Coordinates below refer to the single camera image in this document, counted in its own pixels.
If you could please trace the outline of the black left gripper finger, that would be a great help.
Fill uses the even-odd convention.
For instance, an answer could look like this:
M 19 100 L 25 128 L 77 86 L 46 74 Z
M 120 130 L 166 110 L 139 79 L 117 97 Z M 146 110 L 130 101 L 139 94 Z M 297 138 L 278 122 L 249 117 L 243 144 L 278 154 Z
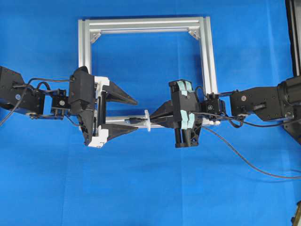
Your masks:
M 96 129 L 96 136 L 92 136 L 91 142 L 88 144 L 88 146 L 101 148 L 108 141 L 136 130 L 138 130 L 138 128 L 133 126 L 102 124 Z
M 95 97 L 102 96 L 102 92 L 106 92 L 105 98 L 108 102 L 118 102 L 128 105 L 138 105 L 138 102 L 129 96 L 124 90 L 122 90 L 114 82 L 110 81 L 107 77 L 95 76 Z

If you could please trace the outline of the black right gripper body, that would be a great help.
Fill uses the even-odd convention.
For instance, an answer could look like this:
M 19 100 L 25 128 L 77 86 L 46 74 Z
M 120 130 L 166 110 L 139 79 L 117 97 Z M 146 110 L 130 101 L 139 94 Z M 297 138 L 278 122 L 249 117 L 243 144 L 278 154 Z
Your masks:
M 195 115 L 200 107 L 192 84 L 187 80 L 177 80 L 170 82 L 169 87 L 173 108 L 175 147 L 198 146 L 203 120 Z

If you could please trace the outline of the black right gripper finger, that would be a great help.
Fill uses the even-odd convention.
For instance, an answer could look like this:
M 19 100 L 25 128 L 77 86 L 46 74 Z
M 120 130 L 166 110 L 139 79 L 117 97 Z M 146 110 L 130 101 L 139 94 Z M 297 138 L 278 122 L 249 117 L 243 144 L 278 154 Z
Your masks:
M 174 129 L 174 118 L 173 117 L 161 117 L 161 118 L 155 118 L 150 120 L 151 123 L 163 126 L 165 128 L 171 128 Z
M 172 100 L 168 100 L 163 103 L 153 114 L 150 115 L 150 119 L 171 116 L 173 115 L 173 112 L 174 107 Z

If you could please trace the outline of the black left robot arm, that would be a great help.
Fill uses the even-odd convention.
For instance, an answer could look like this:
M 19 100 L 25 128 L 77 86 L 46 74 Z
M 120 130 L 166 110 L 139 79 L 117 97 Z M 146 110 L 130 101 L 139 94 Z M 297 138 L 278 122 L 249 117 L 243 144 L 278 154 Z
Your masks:
M 34 87 L 21 74 L 5 67 L 0 69 L 0 106 L 29 116 L 31 119 L 62 120 L 75 116 L 84 144 L 102 147 L 107 141 L 137 130 L 143 118 L 106 120 L 107 102 L 136 105 L 137 102 L 106 77 L 89 74 L 78 68 L 67 80 L 69 89 L 51 89 L 50 79 L 39 79 Z

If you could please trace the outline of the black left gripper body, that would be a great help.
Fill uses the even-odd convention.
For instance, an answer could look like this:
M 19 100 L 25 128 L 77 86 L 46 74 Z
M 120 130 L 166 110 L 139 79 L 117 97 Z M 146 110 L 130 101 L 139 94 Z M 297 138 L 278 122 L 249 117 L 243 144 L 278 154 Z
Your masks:
M 96 96 L 95 77 L 86 66 L 75 70 L 70 77 L 68 104 L 70 114 L 76 116 L 85 145 L 104 145 L 106 129 L 106 102 Z

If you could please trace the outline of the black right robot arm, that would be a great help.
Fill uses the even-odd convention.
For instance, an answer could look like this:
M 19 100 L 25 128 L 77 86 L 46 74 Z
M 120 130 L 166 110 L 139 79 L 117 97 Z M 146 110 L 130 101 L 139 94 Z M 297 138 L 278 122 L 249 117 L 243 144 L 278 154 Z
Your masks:
M 279 121 L 279 125 L 298 143 L 301 141 L 301 78 L 287 79 L 274 87 L 256 87 L 243 91 L 211 93 L 201 101 L 197 90 L 186 80 L 169 83 L 171 100 L 151 116 L 150 121 L 175 132 L 176 147 L 198 146 L 205 119 L 228 120 L 240 128 L 246 116 L 255 114 L 262 121 Z

